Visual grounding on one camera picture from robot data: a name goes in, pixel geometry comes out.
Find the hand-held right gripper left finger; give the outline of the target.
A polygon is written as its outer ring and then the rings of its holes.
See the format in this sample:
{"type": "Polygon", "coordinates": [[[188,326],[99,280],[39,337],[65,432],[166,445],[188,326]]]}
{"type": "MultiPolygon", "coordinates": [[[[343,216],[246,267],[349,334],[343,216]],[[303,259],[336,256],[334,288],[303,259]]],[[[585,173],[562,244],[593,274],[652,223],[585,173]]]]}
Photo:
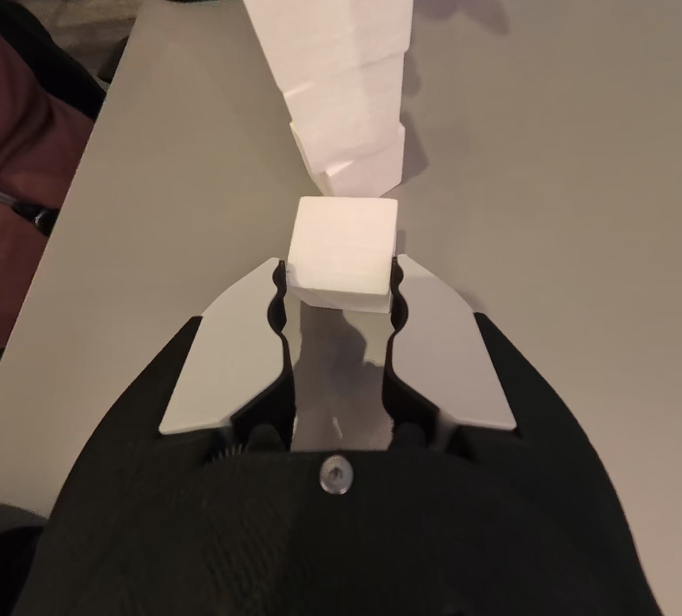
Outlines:
{"type": "Polygon", "coordinates": [[[284,298],[286,267],[270,258],[227,288],[201,316],[159,425],[164,435],[228,432],[245,445],[272,426],[286,450],[296,423],[284,298]]]}

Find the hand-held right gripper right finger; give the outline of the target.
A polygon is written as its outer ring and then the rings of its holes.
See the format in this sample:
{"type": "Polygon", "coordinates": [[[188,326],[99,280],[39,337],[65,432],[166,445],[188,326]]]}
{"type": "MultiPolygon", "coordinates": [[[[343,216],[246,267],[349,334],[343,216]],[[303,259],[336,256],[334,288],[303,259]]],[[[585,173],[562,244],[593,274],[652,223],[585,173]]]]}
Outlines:
{"type": "Polygon", "coordinates": [[[456,431],[513,433],[516,418],[473,308],[406,254],[391,265],[393,331],[383,370],[383,408],[393,436],[406,424],[431,449],[456,431]]]}

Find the person in maroon shirt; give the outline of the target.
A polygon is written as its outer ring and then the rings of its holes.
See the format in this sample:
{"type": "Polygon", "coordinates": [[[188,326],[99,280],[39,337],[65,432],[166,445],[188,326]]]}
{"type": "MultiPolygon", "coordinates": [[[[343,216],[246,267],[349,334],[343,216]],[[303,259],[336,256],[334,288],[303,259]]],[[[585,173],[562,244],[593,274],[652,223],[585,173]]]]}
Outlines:
{"type": "MultiPolygon", "coordinates": [[[[94,121],[50,95],[1,37],[1,191],[61,208],[94,121]]],[[[48,238],[1,206],[1,349],[42,259],[48,238]]]]}

